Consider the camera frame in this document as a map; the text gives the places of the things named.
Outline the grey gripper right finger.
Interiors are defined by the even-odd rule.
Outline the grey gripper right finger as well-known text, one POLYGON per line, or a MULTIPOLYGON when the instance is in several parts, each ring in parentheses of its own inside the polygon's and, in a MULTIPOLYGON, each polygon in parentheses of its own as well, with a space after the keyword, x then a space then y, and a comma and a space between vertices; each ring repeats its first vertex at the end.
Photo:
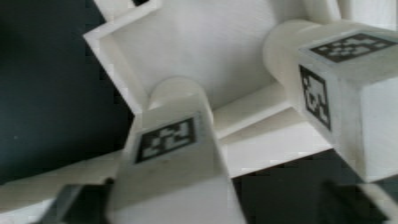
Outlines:
POLYGON ((398 224, 398 181, 322 183, 318 224, 398 224))

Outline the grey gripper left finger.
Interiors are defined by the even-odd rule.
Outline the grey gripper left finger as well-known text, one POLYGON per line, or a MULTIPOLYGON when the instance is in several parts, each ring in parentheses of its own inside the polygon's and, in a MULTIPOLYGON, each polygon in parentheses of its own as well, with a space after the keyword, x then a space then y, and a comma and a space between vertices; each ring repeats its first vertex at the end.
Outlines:
POLYGON ((112 224, 107 205, 114 179, 101 184, 67 184, 34 224, 112 224))

